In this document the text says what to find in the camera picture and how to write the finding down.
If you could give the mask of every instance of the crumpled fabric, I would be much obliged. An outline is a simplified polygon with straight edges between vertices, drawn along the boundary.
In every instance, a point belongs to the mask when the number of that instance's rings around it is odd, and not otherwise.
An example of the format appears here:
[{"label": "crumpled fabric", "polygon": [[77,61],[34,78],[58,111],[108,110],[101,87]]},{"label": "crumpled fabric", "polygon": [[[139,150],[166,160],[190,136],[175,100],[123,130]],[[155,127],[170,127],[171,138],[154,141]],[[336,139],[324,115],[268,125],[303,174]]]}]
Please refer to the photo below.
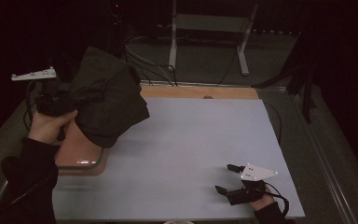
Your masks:
[{"label": "crumpled fabric", "polygon": [[69,88],[74,101],[82,102],[75,118],[80,131],[95,145],[109,148],[132,125],[148,119],[139,84],[134,68],[89,47]]}]

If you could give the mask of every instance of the dark gray cloth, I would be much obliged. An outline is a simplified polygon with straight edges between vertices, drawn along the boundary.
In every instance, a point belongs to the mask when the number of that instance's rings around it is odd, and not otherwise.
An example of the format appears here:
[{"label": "dark gray cloth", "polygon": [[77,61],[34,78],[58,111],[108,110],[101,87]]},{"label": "dark gray cloth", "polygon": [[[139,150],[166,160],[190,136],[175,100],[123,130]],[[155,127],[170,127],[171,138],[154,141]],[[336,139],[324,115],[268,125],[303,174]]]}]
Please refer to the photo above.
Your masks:
[{"label": "dark gray cloth", "polygon": [[149,118],[139,84],[132,67],[99,49],[87,49],[69,91],[75,102],[83,102],[76,124],[92,143],[111,147],[130,126]]}]

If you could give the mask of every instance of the table surface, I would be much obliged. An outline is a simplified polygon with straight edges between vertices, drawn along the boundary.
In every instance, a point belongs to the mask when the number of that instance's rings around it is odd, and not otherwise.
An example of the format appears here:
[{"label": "table surface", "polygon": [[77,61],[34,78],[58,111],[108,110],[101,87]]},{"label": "table surface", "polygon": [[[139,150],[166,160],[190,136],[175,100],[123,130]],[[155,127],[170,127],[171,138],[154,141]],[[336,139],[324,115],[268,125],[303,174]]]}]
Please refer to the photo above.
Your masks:
[{"label": "table surface", "polygon": [[[255,90],[144,86],[142,95],[150,119],[120,136],[101,175],[59,176],[53,192],[57,219],[252,218],[249,205],[231,206],[214,189],[214,185],[239,189],[239,175],[228,171],[226,165],[247,162],[278,171],[278,176],[267,181],[289,200],[289,217],[304,216],[267,111]],[[282,209],[282,202],[277,201]]]}]

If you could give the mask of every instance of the hand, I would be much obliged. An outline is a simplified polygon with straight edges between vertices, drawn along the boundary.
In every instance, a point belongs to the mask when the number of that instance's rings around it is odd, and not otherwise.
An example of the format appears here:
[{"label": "hand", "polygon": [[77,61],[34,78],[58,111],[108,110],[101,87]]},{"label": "hand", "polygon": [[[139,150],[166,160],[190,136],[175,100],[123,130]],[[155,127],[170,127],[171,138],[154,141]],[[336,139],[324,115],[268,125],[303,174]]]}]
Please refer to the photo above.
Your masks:
[{"label": "hand", "polygon": [[57,118],[35,112],[28,138],[50,145],[58,145],[59,142],[57,141],[57,137],[60,132],[60,128],[74,119],[76,115],[77,110],[61,115]]},{"label": "hand", "polygon": [[[266,192],[271,193],[269,188],[266,185]],[[264,208],[267,205],[270,205],[272,203],[275,203],[274,198],[271,195],[264,194],[263,197],[260,200],[257,200],[253,203],[249,203],[255,211],[258,211],[262,208]]]}]

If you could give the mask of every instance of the sleeve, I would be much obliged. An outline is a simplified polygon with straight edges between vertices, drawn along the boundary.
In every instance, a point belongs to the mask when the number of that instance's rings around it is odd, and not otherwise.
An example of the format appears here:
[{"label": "sleeve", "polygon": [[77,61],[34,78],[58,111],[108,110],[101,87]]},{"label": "sleeve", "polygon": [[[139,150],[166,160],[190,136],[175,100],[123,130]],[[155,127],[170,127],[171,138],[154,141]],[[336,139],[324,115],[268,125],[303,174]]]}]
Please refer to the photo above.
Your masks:
[{"label": "sleeve", "polygon": [[296,224],[293,220],[284,218],[277,202],[255,211],[255,217],[260,224]]},{"label": "sleeve", "polygon": [[56,223],[51,196],[58,177],[58,149],[24,138],[20,156],[2,160],[7,188],[0,202],[0,224]]}]

